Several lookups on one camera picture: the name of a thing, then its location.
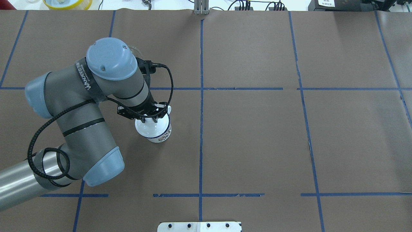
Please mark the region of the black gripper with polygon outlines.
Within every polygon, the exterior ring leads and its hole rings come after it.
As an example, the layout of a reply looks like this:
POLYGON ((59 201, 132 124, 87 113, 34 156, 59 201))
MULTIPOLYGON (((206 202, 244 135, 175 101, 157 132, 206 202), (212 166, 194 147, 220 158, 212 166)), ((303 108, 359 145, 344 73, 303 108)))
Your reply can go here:
POLYGON ((167 102, 156 102, 153 97, 147 97, 142 103, 129 107, 117 100, 117 114, 130 120, 140 120, 140 127, 145 126, 147 118, 158 123, 158 118, 163 118, 168 110, 167 102))

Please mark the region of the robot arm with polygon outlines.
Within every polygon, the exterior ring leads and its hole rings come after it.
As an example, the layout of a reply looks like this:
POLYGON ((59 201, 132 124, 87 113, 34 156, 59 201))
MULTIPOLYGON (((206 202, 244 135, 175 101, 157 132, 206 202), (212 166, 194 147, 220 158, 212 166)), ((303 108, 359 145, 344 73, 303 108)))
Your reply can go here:
POLYGON ((47 122, 33 135, 26 159, 1 171, 1 210, 69 186, 82 179, 93 187, 116 177, 125 162, 99 108, 117 104, 128 119, 161 120, 170 102, 156 102, 150 74, 168 66, 135 57, 117 38, 102 38, 86 56, 32 81, 25 98, 47 122))

